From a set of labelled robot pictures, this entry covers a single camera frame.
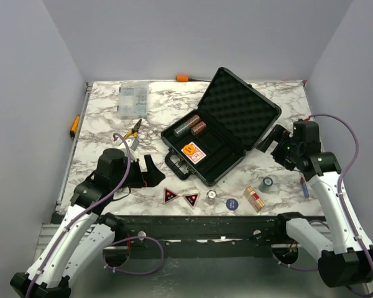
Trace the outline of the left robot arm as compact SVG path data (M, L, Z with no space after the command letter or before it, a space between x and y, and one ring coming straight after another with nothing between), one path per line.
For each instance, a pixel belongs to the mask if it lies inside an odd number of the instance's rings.
M69 297L77 274L106 246L124 243L129 250L131 242L147 238L144 232L129 233L120 217L102 213L120 188L156 187L165 179L150 155L144 159L145 172L129 150L103 151L96 169L75 188L59 228L40 257L26 272L12 277L10 285L20 297Z

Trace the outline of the white poker chip stack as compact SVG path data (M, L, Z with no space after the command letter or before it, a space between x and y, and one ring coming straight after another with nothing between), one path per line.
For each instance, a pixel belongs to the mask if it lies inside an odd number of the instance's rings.
M213 205L216 201L216 197L217 197L217 193L216 191L214 190L209 190L207 193L206 193L206 200L205 202L208 204L208 205Z

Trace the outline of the green chip stack front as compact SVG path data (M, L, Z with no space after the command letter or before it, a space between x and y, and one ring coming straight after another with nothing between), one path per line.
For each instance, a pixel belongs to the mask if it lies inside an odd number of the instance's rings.
M274 182L271 177L264 177L259 185L259 191L268 193L270 191L270 188L273 186Z

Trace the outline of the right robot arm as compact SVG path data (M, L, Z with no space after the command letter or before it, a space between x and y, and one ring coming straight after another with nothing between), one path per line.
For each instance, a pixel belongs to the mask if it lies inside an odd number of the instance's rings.
M373 242L362 228L346 193L343 175L334 153L323 151L316 122L298 120L289 132L276 125L259 143L274 161L287 170L299 170L314 190L329 228L326 238L298 212L277 216L274 237L280 243L291 239L315 259L321 279L328 287L351 287L373 282Z

